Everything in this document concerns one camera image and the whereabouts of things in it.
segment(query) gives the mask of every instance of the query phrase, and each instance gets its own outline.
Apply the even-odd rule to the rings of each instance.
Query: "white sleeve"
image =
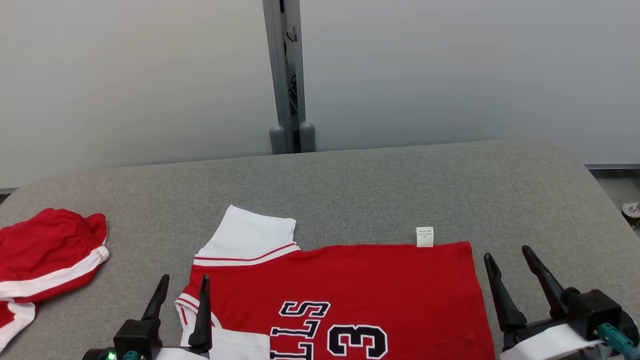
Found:
[[[293,241],[296,221],[266,217],[229,206],[218,230],[195,257],[194,265],[254,265],[300,248]]]

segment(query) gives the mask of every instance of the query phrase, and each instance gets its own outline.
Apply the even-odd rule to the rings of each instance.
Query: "jersey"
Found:
[[[271,359],[495,359],[469,243],[303,252],[294,226],[227,211],[175,302],[185,336],[209,274],[214,326],[269,335]]]

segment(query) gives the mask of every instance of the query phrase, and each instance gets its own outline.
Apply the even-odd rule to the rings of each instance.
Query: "jersey sleeve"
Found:
[[[266,217],[229,206],[218,230],[195,256],[198,266],[245,266],[300,250],[293,241],[296,221]]]
[[[182,324],[182,346],[188,345],[200,306],[198,294],[202,276],[210,276],[220,268],[250,266],[267,263],[291,252],[300,251],[293,241],[296,221],[291,218],[267,217],[229,206],[220,226],[193,260],[189,284],[175,301]],[[225,279],[215,278],[220,285]],[[212,303],[216,294],[212,291]],[[212,326],[224,328],[218,317],[211,313]]]

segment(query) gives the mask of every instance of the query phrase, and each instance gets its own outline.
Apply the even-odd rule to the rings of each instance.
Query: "white label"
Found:
[[[415,235],[418,237],[418,247],[433,247],[433,228],[431,226],[416,227]]]

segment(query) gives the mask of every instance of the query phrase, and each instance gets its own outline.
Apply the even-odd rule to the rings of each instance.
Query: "gray table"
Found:
[[[89,286],[42,304],[0,357],[77,359],[109,346],[164,273],[172,279],[161,337],[177,345],[172,301],[229,204],[296,219],[303,250],[414,243],[417,226],[433,226],[436,243],[470,241],[497,352],[485,252],[529,320],[548,317],[548,306],[523,244],[564,286],[600,288],[640,318],[638,239],[589,172],[547,143],[490,141],[115,168],[25,186],[0,206],[0,227],[47,207],[102,212],[111,258]]]

